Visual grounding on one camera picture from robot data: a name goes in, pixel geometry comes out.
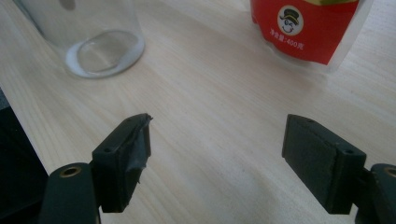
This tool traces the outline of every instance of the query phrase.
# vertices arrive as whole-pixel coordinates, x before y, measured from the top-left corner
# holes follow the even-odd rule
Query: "black mount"
[[[54,171],[39,223],[100,223],[99,206],[105,213],[121,213],[151,154],[150,121],[148,114],[124,120],[92,153],[90,164],[73,163]]]
[[[312,119],[289,115],[282,157],[329,214],[359,207],[358,224],[396,223],[396,166],[364,168],[366,154]]]

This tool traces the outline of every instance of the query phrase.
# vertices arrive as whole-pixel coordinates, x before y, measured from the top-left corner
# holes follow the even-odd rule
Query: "glass bottom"
[[[80,77],[108,77],[134,64],[144,47],[141,35],[107,31],[73,45],[67,51],[66,65]]]

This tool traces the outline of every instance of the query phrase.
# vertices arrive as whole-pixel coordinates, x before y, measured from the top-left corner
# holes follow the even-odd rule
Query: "logo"
[[[277,25],[285,35],[297,35],[304,27],[301,12],[293,6],[284,6],[277,13]]]

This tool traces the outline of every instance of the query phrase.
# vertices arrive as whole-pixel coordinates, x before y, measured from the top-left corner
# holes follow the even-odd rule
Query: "brass insert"
[[[67,177],[71,177],[74,175],[78,175],[80,172],[81,172],[81,167],[72,166],[72,167],[62,170],[61,173],[59,174],[59,176],[62,178],[67,178]]]
[[[390,175],[390,176],[396,178],[396,169],[395,169],[395,168],[393,168],[393,167],[386,167],[386,168],[385,168],[385,172],[386,172],[388,175]]]

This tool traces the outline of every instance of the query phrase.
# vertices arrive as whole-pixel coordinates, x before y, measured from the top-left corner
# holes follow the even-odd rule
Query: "light wood surface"
[[[330,216],[281,157],[288,114],[396,163],[396,2],[375,0],[340,68],[278,63],[248,0],[136,0],[142,58],[104,79],[66,74],[11,0],[0,1],[0,84],[50,173],[148,112],[152,157],[130,206],[104,223],[353,223]]]

